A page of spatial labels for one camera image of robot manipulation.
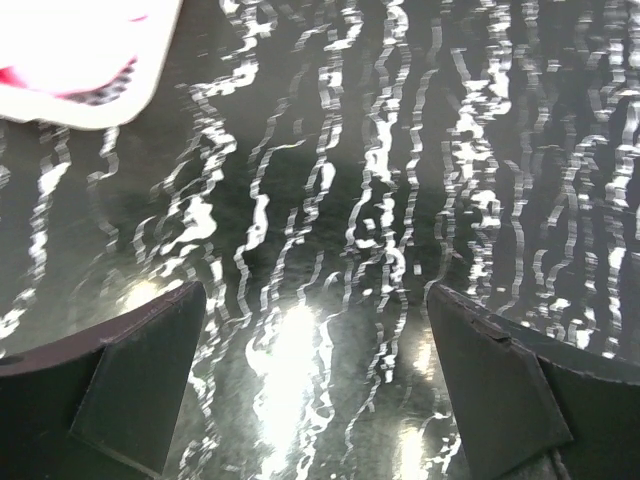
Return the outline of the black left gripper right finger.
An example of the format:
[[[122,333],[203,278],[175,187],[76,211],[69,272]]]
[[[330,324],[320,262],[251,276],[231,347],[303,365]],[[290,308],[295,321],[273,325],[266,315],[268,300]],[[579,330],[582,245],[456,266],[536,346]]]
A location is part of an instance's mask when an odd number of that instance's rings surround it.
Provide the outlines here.
[[[441,284],[426,306],[472,478],[638,478],[638,366],[518,325]]]

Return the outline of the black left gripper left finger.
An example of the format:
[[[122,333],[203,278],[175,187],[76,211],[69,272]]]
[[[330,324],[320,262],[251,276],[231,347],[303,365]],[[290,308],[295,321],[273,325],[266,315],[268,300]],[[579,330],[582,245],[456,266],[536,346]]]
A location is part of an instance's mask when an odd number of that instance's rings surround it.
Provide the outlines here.
[[[188,282],[2,359],[2,475],[162,475],[205,304]]]

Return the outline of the pink t shirt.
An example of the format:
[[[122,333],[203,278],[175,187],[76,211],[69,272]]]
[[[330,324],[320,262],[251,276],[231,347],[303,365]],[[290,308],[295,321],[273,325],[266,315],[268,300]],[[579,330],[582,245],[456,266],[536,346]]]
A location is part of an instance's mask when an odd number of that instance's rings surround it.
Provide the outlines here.
[[[1,70],[1,84],[76,103],[102,105],[119,98],[131,86],[136,67],[134,57],[106,82],[98,82],[77,67],[14,66]]]

